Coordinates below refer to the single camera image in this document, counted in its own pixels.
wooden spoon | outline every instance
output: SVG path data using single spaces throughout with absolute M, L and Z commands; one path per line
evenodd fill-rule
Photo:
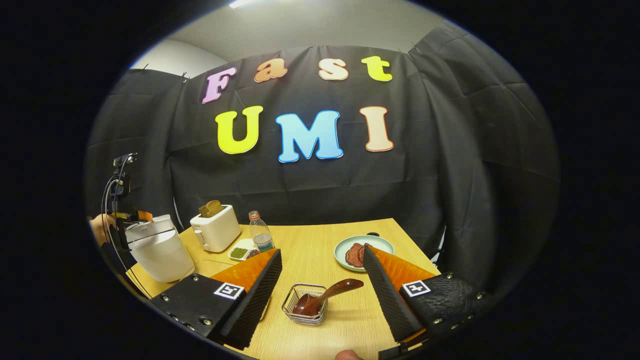
M 332 287 L 328 288 L 322 295 L 315 297 L 313 295 L 304 294 L 293 308 L 292 313 L 296 315 L 312 316 L 318 314 L 322 308 L 324 301 L 332 296 L 336 296 L 347 291 L 355 290 L 364 286 L 364 282 L 356 279 L 344 279 L 336 282 Z

plastic bottle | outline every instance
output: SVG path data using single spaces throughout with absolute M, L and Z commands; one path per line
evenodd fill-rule
M 249 212 L 249 221 L 249 232 L 258 251 L 265 252 L 273 249 L 275 246 L 273 245 L 273 239 L 271 239 L 271 231 L 260 218 L 258 211 Z

tabletop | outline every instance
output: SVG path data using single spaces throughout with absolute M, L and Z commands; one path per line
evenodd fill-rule
M 219 263 L 204 263 L 219 264 L 222 271 L 228 264 L 238 263 L 227 256 L 233 244 L 240 239 L 250 238 L 248 225 L 240 225 L 240 228 L 241 234 L 220 253 L 202 250 L 192 228 L 180 233 L 180 240 L 196 265 L 203 260 L 213 260 Z M 239 351 L 257 359 L 333 360 L 341 350 L 353 349 L 363 359 L 370 360 L 378 358 L 378 351 L 397 346 L 368 275 L 340 266 L 333 255 L 335 246 L 350 236 L 378 233 L 394 246 L 397 257 L 433 274 L 440 274 L 392 218 L 328 225 L 271 225 L 269 229 L 275 246 L 282 251 L 282 273 L 271 294 L 264 319 L 258 323 L 253 334 L 251 346 Z M 135 264 L 131 270 L 152 297 L 176 283 L 165 284 L 153 280 L 140 264 Z M 328 288 L 347 278 L 361 280 L 365 285 L 331 298 L 324 324 L 319 327 L 294 323 L 281 309 L 293 284 L 302 282 Z

metal basket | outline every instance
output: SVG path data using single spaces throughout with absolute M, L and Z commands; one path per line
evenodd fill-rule
M 317 315 L 313 316 L 305 316 L 305 315 L 296 315 L 291 313 L 293 308 L 296 306 L 300 298 L 304 294 L 309 294 L 313 296 L 320 296 L 326 291 L 326 288 L 321 285 L 313 285 L 313 284 L 295 284 L 291 286 L 291 290 L 289 290 L 289 294 L 284 299 L 282 303 L 282 311 L 291 319 L 293 322 L 302 323 L 305 325 L 312 326 L 320 326 L 324 322 L 324 314 L 326 313 L 326 307 L 328 305 L 328 300 L 325 300 L 322 304 L 322 308 Z

human hand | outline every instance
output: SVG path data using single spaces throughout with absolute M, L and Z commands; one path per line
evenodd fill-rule
M 93 236 L 98 241 L 98 246 L 102 246 L 102 244 L 109 242 L 107 234 L 105 231 L 109 231 L 109 226 L 113 226 L 118 229 L 116 225 L 116 219 L 107 214 L 100 214 L 96 216 L 93 220 L 89 220 L 89 226 L 91 227 L 91 231 L 93 232 Z
M 335 356 L 335 360 L 364 360 L 353 350 L 343 350 Z

